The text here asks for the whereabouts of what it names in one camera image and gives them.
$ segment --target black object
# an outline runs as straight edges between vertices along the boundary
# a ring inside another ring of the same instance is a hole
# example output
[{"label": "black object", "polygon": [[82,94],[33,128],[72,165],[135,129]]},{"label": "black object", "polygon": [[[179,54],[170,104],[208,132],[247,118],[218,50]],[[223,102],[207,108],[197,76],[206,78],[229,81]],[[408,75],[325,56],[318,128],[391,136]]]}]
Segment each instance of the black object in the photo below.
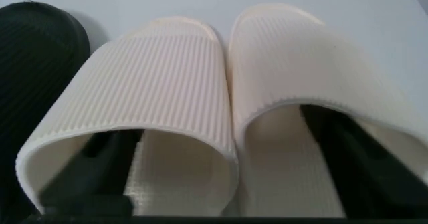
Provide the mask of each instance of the black object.
[{"label": "black object", "polygon": [[15,176],[19,149],[90,55],[83,27],[44,3],[0,9],[0,223],[35,211]]},{"label": "black object", "polygon": [[45,214],[131,216],[132,204],[122,194],[142,131],[93,135],[42,190]]},{"label": "black object", "polygon": [[351,219],[428,218],[428,188],[355,121],[301,106]]},{"label": "black object", "polygon": [[149,224],[149,223],[186,223],[186,224],[425,224],[428,219],[420,220],[347,220],[329,218],[237,218],[237,217],[30,217],[23,224]]}]

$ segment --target cream slipper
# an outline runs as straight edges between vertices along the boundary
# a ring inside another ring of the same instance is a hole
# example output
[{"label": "cream slipper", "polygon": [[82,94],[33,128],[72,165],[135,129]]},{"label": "cream slipper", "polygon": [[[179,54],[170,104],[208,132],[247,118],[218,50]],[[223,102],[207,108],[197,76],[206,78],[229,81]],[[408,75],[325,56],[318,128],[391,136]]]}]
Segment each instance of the cream slipper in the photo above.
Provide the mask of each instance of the cream slipper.
[{"label": "cream slipper", "polygon": [[40,191],[91,134],[146,129],[126,188],[135,213],[219,215],[237,186],[224,73],[213,30],[184,17],[103,45],[19,152],[23,190],[42,209]]},{"label": "cream slipper", "polygon": [[[231,36],[227,76],[245,216],[344,215],[299,104],[428,140],[426,123],[400,90],[350,42],[295,7],[258,5],[242,13]],[[425,146],[420,149],[427,154]],[[423,178],[423,172],[417,174]]]}]

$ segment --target slide sandal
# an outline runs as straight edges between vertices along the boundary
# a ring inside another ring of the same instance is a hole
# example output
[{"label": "slide sandal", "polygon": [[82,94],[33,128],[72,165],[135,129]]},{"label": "slide sandal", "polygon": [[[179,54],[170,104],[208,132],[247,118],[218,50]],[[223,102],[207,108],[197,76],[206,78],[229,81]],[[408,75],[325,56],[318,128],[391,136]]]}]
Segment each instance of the slide sandal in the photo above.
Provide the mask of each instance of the slide sandal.
[{"label": "slide sandal", "polygon": [[40,191],[93,133],[145,129],[126,190],[136,214],[219,215],[237,187],[224,73],[213,30],[184,17],[104,44],[20,150],[23,190],[41,210]]},{"label": "slide sandal", "polygon": [[300,104],[428,140],[426,123],[376,65],[322,21],[292,6],[258,5],[241,14],[227,76],[244,216],[344,215]]},{"label": "slide sandal", "polygon": [[45,3],[0,9],[0,223],[35,211],[19,186],[15,160],[52,104],[90,55],[83,27]]}]

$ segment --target black slipper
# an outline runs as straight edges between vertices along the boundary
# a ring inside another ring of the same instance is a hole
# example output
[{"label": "black slipper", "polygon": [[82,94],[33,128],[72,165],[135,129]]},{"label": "black slipper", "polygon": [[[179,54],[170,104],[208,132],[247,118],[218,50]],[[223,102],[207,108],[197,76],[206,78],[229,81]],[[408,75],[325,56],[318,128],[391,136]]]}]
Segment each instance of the black slipper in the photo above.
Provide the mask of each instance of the black slipper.
[{"label": "black slipper", "polygon": [[71,15],[44,3],[0,9],[0,223],[34,211],[15,176],[15,159],[40,120],[90,55]]}]

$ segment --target white table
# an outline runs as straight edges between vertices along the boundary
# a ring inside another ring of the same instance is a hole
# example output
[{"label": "white table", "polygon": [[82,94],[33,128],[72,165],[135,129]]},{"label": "white table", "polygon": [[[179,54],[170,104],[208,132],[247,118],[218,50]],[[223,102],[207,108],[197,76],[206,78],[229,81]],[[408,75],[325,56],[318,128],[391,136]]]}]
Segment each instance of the white table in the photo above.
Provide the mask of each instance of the white table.
[{"label": "white table", "polygon": [[[0,7],[24,0],[0,0]],[[309,11],[363,47],[396,79],[428,122],[428,16],[417,0],[32,0],[71,13],[88,32],[92,51],[157,17],[184,15],[209,23],[225,44],[235,18],[257,3],[288,3]]]}]

